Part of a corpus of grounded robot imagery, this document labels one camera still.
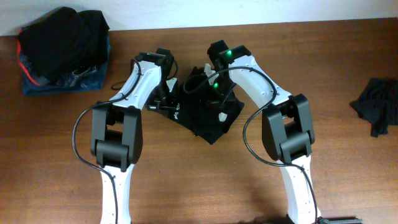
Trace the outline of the black t-shirt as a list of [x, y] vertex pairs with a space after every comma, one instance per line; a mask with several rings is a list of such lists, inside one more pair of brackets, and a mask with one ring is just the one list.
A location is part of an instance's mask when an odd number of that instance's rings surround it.
[[177, 107], [171, 112], [159, 114], [184, 126], [209, 144], [214, 144], [229, 131], [244, 108], [244, 103], [238, 100], [224, 108], [211, 109], [203, 105], [200, 90], [191, 95], [183, 90], [184, 86], [192, 90], [205, 79], [204, 68], [194, 67], [188, 76], [188, 83], [178, 85]]

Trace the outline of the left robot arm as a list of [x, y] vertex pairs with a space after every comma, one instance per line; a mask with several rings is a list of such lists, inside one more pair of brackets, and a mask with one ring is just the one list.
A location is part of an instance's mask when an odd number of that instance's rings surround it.
[[91, 153], [101, 168], [102, 223], [131, 223], [131, 176], [143, 148], [142, 110], [167, 114], [177, 105], [178, 81], [169, 74], [175, 59], [168, 49], [141, 52], [131, 74], [109, 103], [93, 108]]

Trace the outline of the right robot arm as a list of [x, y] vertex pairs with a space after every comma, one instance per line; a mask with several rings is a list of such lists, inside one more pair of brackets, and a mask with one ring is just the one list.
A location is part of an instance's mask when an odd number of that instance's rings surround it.
[[321, 212], [310, 171], [315, 133], [307, 98], [276, 84], [244, 45], [229, 48], [218, 40], [210, 45], [207, 55], [214, 66], [210, 76], [220, 85], [236, 84], [258, 107], [247, 122], [261, 116], [262, 143], [271, 158], [268, 164], [281, 171], [290, 222], [319, 223]]

